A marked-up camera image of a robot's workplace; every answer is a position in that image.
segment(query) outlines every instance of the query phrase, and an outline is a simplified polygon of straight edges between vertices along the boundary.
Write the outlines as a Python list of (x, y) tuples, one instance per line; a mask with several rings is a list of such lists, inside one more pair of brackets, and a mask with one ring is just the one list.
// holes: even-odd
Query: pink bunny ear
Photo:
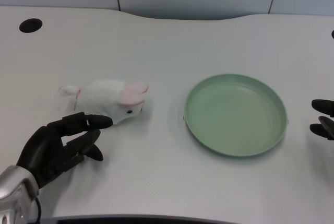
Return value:
[(125, 88), (134, 92), (145, 93), (148, 90), (148, 84), (144, 82), (130, 82), (125, 85)]
[(144, 103), (142, 94), (129, 89), (123, 89), (118, 96), (118, 103), (121, 105), (139, 105)]

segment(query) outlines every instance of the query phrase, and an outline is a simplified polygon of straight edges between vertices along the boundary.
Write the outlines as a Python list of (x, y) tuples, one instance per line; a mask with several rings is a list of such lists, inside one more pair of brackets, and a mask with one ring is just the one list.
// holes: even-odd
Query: stuffed bunny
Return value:
[(114, 124), (137, 116), (144, 104), (143, 93), (148, 85), (142, 82), (125, 82), (116, 79), (98, 79), (88, 82), (81, 88), (62, 86), (63, 96), (76, 95), (75, 110), (85, 114), (99, 114), (110, 117)]

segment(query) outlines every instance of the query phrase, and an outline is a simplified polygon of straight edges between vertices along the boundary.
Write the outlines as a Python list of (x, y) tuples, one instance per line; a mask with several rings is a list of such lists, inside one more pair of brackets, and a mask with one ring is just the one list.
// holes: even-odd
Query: black grommet hole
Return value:
[(27, 19), (20, 24), (20, 31), (25, 33), (36, 32), (43, 25), (40, 19)]

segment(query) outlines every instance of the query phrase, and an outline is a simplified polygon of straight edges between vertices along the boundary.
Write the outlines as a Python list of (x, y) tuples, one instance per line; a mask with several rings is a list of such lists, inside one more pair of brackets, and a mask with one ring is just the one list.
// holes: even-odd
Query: table surface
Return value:
[[(103, 9), (0, 7), (0, 18), (0, 170), (16, 163), (41, 125), (73, 113), (59, 86), (105, 77), (150, 85), (140, 117), (102, 131), (103, 162), (87, 160), (42, 190), (42, 217), (333, 222), (334, 143), (309, 125), (321, 115), (311, 101), (334, 99), (334, 17), (185, 21)], [(20, 32), (29, 18), (41, 19), (42, 28)], [(284, 101), (289, 126), (272, 151), (228, 158), (187, 130), (188, 92), (221, 73), (262, 80)]]

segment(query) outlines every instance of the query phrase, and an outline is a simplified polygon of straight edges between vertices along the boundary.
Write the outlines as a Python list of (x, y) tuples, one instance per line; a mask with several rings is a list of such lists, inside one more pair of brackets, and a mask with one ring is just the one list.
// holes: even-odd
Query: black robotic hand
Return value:
[[(320, 113), (334, 117), (334, 101), (313, 100), (312, 107)], [(320, 116), (318, 119), (320, 124), (311, 124), (309, 129), (316, 135), (327, 138), (328, 140), (334, 140), (334, 121), (325, 116)]]
[[(42, 188), (82, 162), (84, 155), (102, 161), (102, 153), (94, 143), (100, 136), (99, 129), (112, 124), (106, 116), (77, 113), (40, 127), (25, 145), (17, 166), (30, 171)], [(63, 146), (61, 137), (85, 131)]]

